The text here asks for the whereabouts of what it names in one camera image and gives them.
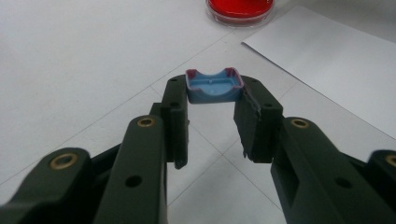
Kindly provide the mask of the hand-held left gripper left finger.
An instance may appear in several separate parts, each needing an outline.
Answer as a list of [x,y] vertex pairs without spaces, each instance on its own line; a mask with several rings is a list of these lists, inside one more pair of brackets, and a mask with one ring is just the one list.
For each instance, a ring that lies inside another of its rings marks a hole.
[[163,99],[129,123],[93,224],[167,224],[167,164],[187,164],[188,125],[186,78],[172,77]]

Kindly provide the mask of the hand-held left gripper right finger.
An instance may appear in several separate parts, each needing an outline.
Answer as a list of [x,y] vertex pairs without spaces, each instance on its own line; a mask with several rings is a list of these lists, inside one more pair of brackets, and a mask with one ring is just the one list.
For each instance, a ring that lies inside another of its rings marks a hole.
[[259,80],[242,79],[233,119],[243,154],[271,165],[288,224],[396,224],[396,151],[352,158],[314,122],[285,118]]

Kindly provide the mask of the light blue stamp cap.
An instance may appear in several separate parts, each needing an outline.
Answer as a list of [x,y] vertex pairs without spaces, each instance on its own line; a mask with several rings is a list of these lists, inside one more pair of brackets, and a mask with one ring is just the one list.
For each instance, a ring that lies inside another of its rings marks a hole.
[[224,68],[213,75],[189,69],[185,78],[191,104],[236,102],[245,86],[239,72],[233,67]]

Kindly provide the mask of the red round dish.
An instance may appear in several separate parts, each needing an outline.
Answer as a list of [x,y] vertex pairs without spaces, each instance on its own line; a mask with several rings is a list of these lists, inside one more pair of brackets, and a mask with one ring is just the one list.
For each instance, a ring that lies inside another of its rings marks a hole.
[[205,0],[208,15],[231,26],[250,26],[268,19],[275,0]]

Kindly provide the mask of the white paper sheet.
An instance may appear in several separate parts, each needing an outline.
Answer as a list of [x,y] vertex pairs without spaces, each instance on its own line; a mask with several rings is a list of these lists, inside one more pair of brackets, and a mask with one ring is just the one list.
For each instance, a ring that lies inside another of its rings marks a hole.
[[244,43],[396,139],[395,43],[305,7],[294,7]]

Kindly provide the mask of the white table cover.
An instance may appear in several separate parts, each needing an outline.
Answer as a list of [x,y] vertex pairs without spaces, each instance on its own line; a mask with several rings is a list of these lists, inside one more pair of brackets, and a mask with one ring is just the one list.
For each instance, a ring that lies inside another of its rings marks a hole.
[[[252,28],[212,21],[205,0],[0,0],[0,204],[51,151],[98,154],[161,100],[170,77],[234,67],[287,116],[314,121],[366,160],[396,138],[250,49]],[[266,164],[243,155],[233,106],[191,105],[188,164],[168,172],[170,224],[284,224]]]

